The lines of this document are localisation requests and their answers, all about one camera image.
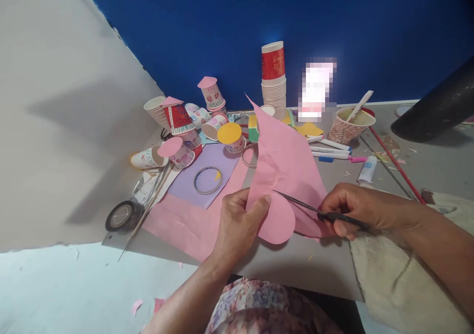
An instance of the blue wall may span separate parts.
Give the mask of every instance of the blue wall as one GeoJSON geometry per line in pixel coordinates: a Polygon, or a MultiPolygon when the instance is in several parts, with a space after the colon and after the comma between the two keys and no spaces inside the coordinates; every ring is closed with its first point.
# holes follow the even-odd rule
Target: blue wall
{"type": "Polygon", "coordinates": [[[261,102],[260,47],[284,40],[288,105],[305,62],[336,57],[336,101],[415,99],[474,55],[468,0],[95,0],[168,95],[204,105],[215,76],[228,109],[261,102]]]}

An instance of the hand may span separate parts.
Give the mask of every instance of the hand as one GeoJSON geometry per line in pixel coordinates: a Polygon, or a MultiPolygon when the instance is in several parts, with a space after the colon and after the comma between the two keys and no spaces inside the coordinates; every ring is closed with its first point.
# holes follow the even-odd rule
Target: hand
{"type": "Polygon", "coordinates": [[[234,267],[252,247],[260,223],[267,215],[270,196],[265,195],[255,202],[249,212],[245,211],[248,192],[245,188],[226,195],[222,200],[221,222],[213,255],[229,262],[234,267]]]}
{"type": "MultiPolygon", "coordinates": [[[[350,183],[338,183],[324,198],[320,210],[337,212],[360,220],[375,229],[409,229],[421,222],[421,203],[390,193],[380,192],[350,183]]],[[[336,220],[325,221],[329,230],[340,237],[354,240],[356,225],[336,220]]]]}

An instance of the scissor handle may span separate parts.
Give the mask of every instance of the scissor handle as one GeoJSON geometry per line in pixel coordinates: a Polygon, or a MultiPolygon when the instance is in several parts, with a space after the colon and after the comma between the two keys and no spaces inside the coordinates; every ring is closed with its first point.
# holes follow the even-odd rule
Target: scissor handle
{"type": "Polygon", "coordinates": [[[364,222],[361,222],[360,220],[351,218],[351,217],[349,217],[347,215],[344,215],[344,214],[332,213],[332,212],[329,212],[329,213],[326,213],[326,214],[318,213],[317,217],[318,217],[319,220],[328,220],[331,223],[334,223],[334,221],[336,219],[340,219],[340,220],[343,220],[343,221],[348,222],[350,224],[354,224],[354,225],[358,226],[359,230],[361,230],[361,231],[369,230],[369,226],[367,224],[365,224],[364,222]]]}

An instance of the red stick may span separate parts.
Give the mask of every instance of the red stick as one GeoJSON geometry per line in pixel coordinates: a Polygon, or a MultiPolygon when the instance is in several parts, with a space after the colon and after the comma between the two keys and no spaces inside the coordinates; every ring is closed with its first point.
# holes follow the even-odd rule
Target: red stick
{"type": "Polygon", "coordinates": [[[395,158],[393,157],[393,155],[391,154],[391,152],[387,149],[387,147],[385,146],[385,144],[383,143],[382,139],[380,139],[379,135],[375,132],[375,130],[369,126],[369,129],[370,131],[372,132],[372,134],[374,134],[375,138],[377,139],[377,141],[379,142],[379,144],[384,148],[385,152],[387,153],[387,155],[389,155],[390,159],[392,160],[393,164],[396,166],[396,168],[398,169],[398,171],[400,171],[402,177],[405,179],[406,183],[408,184],[408,186],[410,186],[411,190],[413,191],[413,193],[415,194],[416,198],[418,198],[418,200],[420,201],[420,203],[422,204],[426,204],[425,200],[421,197],[421,195],[418,193],[418,191],[416,190],[415,186],[413,186],[413,183],[411,183],[410,179],[408,178],[408,176],[406,175],[405,171],[403,171],[403,169],[400,167],[400,164],[397,162],[397,160],[395,160],[395,158]]]}

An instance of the left hand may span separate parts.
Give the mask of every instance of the left hand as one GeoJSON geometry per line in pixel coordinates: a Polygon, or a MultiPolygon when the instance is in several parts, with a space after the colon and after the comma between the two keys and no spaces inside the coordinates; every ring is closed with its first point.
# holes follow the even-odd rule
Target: left hand
{"type": "Polygon", "coordinates": [[[245,188],[226,195],[222,200],[219,233],[212,254],[231,267],[240,262],[252,247],[270,206],[270,195],[264,195],[247,212],[245,206],[249,191],[250,188],[245,188]]]}

